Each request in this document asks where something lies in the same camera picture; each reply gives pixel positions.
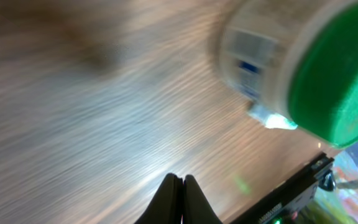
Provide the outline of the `green lid white jar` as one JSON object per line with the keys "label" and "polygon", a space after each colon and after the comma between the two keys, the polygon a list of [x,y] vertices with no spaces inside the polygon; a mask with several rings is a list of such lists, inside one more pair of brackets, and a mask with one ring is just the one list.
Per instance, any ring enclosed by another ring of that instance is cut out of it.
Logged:
{"label": "green lid white jar", "polygon": [[358,141],[358,1],[237,1],[218,46],[229,87],[335,147]]}

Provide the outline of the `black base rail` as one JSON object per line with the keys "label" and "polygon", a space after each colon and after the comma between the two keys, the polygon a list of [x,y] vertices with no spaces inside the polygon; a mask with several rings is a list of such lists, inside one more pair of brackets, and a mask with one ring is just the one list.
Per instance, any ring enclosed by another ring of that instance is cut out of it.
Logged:
{"label": "black base rail", "polygon": [[326,192],[336,189],[333,164],[334,159],[322,152],[232,222],[291,223],[314,199],[318,189]]}

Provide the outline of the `teal tissue pack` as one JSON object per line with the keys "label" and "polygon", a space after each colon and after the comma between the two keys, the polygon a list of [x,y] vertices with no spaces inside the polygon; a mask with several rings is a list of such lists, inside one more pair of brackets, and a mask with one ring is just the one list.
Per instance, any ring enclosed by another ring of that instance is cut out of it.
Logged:
{"label": "teal tissue pack", "polygon": [[295,122],[276,112],[270,111],[268,108],[260,104],[254,103],[247,110],[247,114],[267,129],[294,130],[298,127]]}

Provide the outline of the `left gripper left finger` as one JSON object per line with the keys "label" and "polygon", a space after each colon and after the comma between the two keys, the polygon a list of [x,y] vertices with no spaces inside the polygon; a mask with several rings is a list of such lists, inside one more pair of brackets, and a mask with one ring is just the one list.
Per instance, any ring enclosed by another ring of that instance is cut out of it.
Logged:
{"label": "left gripper left finger", "polygon": [[181,224],[183,179],[168,173],[135,224]]}

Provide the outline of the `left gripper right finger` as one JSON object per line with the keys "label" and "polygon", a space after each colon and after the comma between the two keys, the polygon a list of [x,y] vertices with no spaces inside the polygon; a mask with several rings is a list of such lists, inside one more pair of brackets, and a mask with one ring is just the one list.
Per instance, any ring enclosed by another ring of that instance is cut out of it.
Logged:
{"label": "left gripper right finger", "polygon": [[183,222],[186,224],[222,224],[192,175],[184,181]]}

